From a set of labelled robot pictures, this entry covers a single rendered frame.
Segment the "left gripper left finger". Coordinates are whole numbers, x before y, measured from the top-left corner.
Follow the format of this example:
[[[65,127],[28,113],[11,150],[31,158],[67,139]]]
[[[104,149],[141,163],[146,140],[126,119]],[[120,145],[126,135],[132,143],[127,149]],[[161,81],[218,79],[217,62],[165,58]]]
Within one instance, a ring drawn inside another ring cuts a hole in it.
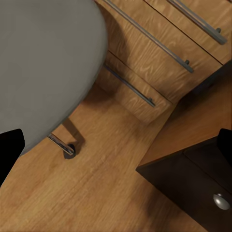
[[[21,129],[0,134],[0,186],[25,148]]]

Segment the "swivel chair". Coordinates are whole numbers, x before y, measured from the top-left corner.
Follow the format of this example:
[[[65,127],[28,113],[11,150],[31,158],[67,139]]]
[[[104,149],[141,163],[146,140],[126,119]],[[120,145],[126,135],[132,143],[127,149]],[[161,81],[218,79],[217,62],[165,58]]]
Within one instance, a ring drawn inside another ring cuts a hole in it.
[[[21,129],[31,151],[80,105],[102,69],[108,28],[94,0],[0,0],[0,134]]]

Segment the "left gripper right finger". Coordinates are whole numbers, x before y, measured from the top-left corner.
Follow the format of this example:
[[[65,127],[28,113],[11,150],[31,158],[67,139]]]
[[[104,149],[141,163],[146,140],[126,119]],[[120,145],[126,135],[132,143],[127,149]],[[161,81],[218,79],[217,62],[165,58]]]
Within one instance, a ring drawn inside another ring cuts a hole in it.
[[[217,137],[217,147],[232,167],[232,130],[222,128]]]

